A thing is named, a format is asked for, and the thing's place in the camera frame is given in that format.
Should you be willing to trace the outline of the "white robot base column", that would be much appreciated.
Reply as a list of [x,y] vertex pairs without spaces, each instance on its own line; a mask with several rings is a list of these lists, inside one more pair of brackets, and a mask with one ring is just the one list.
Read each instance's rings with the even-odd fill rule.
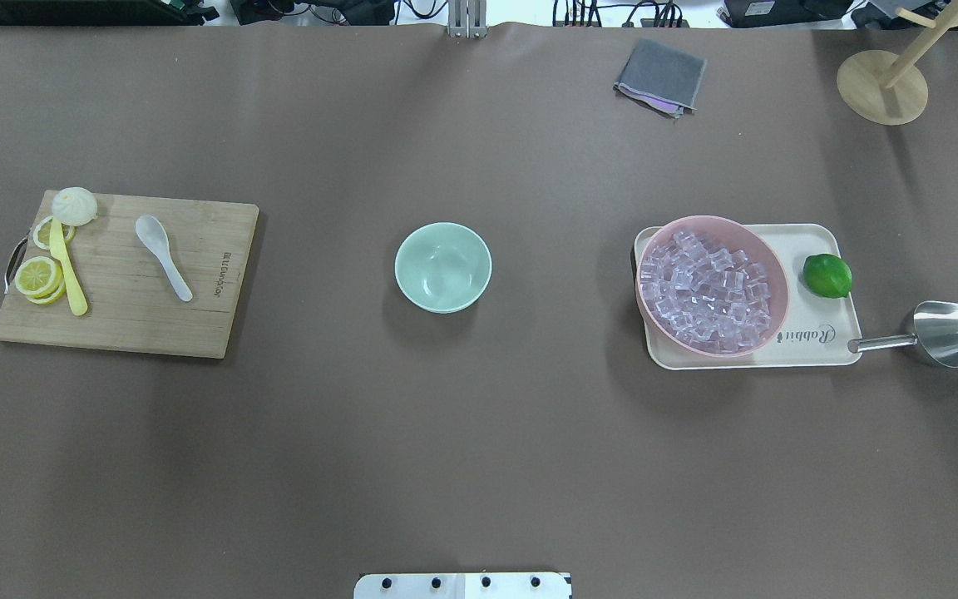
[[372,573],[358,579],[353,598],[573,598],[570,573]]

